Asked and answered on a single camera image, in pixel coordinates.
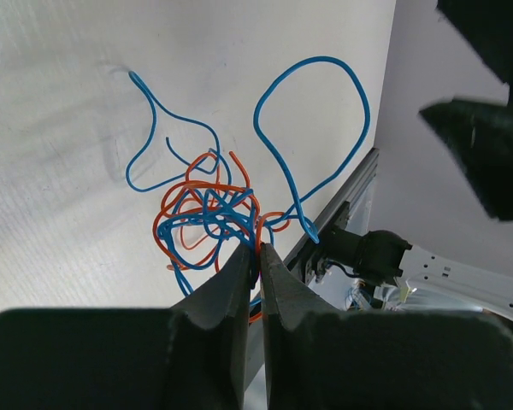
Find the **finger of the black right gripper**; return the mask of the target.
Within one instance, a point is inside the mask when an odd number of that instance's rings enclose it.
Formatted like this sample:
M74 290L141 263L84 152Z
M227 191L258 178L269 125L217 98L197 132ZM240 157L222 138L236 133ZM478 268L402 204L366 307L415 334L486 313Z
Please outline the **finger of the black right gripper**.
M453 99L419 115L450 151L488 217L513 221L513 106Z
M502 82L513 85L513 0L438 1L437 10Z

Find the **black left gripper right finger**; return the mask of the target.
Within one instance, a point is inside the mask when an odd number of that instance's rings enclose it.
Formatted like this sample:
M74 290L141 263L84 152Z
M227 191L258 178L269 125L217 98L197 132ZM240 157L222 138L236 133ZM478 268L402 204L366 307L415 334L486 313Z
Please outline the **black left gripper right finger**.
M261 247L271 409L513 409L513 342L470 312L347 312Z

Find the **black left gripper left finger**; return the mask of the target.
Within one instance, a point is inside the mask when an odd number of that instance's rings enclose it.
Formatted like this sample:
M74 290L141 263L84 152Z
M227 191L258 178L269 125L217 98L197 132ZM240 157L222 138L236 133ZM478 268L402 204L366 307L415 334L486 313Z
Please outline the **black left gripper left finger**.
M168 308L0 313L0 409L240 409L251 251Z

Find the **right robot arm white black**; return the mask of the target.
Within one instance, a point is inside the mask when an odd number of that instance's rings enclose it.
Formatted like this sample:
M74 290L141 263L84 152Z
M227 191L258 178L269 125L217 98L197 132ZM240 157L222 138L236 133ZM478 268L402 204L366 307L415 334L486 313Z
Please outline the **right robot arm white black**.
M375 139L378 214L327 228L356 278L513 322L513 1L400 1Z

